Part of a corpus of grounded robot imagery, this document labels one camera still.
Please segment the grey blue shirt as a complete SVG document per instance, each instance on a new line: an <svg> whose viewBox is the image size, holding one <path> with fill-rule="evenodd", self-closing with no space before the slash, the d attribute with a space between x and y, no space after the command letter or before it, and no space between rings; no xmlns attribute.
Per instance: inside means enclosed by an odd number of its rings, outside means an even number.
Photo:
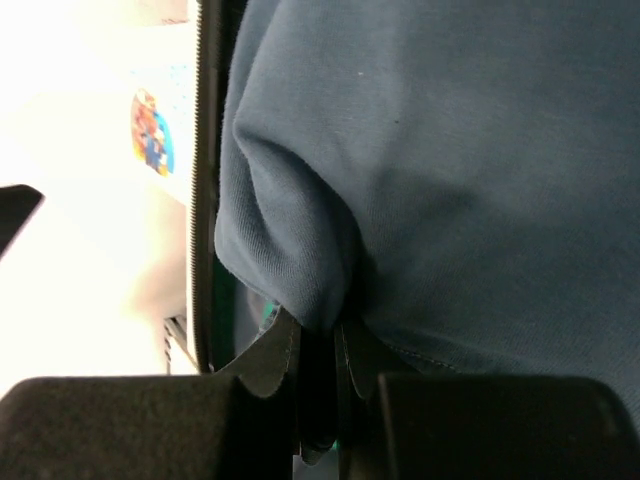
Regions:
<svg viewBox="0 0 640 480"><path fill-rule="evenodd" d="M328 330L639 389L639 5L252 1L215 245Z"/></svg>

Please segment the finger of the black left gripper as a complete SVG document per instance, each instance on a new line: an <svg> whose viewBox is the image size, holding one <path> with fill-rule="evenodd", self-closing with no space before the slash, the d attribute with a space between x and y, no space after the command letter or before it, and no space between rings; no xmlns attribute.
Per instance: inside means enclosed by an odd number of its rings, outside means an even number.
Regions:
<svg viewBox="0 0 640 480"><path fill-rule="evenodd" d="M0 252L4 255L23 226L39 207L44 195L37 189L24 185L1 188L0 198Z"/></svg>

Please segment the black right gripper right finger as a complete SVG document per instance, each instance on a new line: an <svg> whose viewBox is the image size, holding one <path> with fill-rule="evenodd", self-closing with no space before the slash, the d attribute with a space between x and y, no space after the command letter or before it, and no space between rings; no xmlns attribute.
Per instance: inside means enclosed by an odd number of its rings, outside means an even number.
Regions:
<svg viewBox="0 0 640 480"><path fill-rule="evenodd" d="M584 378L424 375L357 321L335 331L343 479L635 479L619 398Z"/></svg>

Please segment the green enterprise shirt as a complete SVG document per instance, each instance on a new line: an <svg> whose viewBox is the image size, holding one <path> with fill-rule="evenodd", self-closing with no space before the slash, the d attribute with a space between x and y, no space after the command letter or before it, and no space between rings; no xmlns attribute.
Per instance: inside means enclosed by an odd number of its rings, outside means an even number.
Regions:
<svg viewBox="0 0 640 480"><path fill-rule="evenodd" d="M247 350L273 323L278 305L214 262L211 366L220 370Z"/></svg>

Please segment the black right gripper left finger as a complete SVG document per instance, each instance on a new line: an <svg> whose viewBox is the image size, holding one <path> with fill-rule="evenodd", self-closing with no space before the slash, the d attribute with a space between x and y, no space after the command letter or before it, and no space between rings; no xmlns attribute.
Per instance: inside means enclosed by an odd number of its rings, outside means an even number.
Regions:
<svg viewBox="0 0 640 480"><path fill-rule="evenodd" d="M1 402L5 479L288 479L301 329L201 376L33 378Z"/></svg>

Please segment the first aid cartoon box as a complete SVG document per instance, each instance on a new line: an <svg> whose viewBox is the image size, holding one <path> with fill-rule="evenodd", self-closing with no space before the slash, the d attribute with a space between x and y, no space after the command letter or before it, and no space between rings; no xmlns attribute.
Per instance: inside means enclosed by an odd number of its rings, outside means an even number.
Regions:
<svg viewBox="0 0 640 480"><path fill-rule="evenodd" d="M129 72L132 152L168 195L189 202L194 151L194 78L186 63Z"/></svg>

